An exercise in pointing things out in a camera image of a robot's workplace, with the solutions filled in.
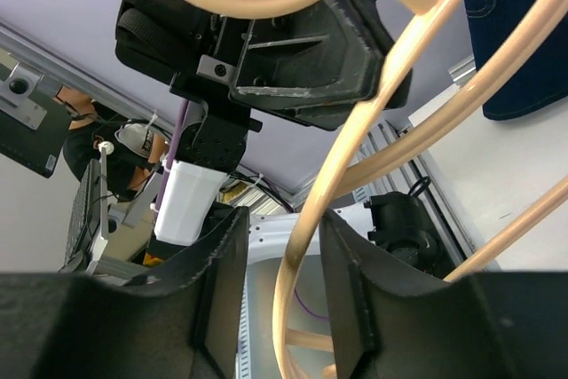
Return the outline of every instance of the person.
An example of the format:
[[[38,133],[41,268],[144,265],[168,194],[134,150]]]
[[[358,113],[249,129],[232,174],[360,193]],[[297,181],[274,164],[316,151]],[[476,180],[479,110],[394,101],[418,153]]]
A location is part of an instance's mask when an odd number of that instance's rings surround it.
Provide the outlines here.
[[[67,166],[81,181],[90,161],[100,156],[98,145],[102,138],[97,136],[96,132],[101,126],[106,126],[105,121],[108,122],[116,113],[93,101],[89,95],[65,86],[61,88],[55,99],[65,104],[69,112],[78,119],[71,122],[62,151]],[[150,165],[158,163],[167,149],[165,138],[146,130],[143,125],[112,122],[107,128],[117,136],[112,141],[114,144],[126,143],[126,140],[132,142],[132,137],[139,135],[138,145],[133,147],[132,144],[128,144],[128,148],[140,157],[146,158]],[[124,141],[120,139],[121,135],[126,136]],[[106,172],[108,190],[122,200],[131,200],[144,186],[151,173],[150,169],[140,167],[119,154],[108,156]]]

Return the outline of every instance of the jean stitching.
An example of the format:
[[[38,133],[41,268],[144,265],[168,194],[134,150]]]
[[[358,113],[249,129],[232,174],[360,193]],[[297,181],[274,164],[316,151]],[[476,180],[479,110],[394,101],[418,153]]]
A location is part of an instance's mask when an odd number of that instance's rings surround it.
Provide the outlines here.
[[[563,95],[563,94],[566,93],[566,92],[568,92],[568,90],[566,90],[566,89],[564,89],[564,90],[562,90],[562,91],[555,92],[555,93],[553,93],[553,94],[551,94],[551,95],[548,95],[547,97],[545,97],[545,98],[543,98],[543,99],[539,99],[537,102],[531,104],[530,106],[521,108],[520,110],[509,111],[509,112],[503,113],[503,114],[489,113],[489,115],[490,115],[491,117],[506,117],[506,116],[513,115],[513,114],[528,114],[528,113],[531,113],[532,111],[534,111],[534,108],[535,108],[535,107],[536,107],[537,109],[538,109],[539,107],[545,107],[548,100],[550,100],[550,99],[552,99],[552,98],[556,98],[556,97],[558,97],[558,96],[560,96],[560,95]]]
[[[497,0],[485,0],[485,6],[479,10],[476,11],[467,11],[466,10],[466,14],[468,15],[468,17],[478,20],[481,18],[485,18],[487,16],[489,16],[489,14],[491,14],[491,12],[493,12],[495,10],[495,7],[497,6]],[[483,15],[469,15],[471,12],[482,12],[483,10],[487,10]]]

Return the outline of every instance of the black strap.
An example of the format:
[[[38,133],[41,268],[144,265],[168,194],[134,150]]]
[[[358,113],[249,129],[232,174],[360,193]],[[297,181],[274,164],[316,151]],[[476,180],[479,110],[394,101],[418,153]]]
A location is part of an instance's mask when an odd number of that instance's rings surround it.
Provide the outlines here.
[[[184,70],[193,57],[181,39],[137,9],[124,12],[117,27],[135,36],[176,70]]]

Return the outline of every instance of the denim pant leg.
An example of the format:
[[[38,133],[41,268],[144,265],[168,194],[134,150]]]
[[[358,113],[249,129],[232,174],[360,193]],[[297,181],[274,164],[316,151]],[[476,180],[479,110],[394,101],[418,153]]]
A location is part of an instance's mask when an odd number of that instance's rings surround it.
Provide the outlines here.
[[[471,43],[480,69],[525,16],[535,0],[465,0]],[[508,120],[568,95],[568,18],[483,107],[485,117]]]

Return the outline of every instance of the blue denim fabric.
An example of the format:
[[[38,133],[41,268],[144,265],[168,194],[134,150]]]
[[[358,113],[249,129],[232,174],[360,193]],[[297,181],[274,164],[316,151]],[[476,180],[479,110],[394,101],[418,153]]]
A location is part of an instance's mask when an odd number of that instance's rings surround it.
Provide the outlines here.
[[[535,0],[465,0],[471,43],[480,69]],[[568,18],[493,97],[483,112],[491,120],[529,114],[568,96]]]

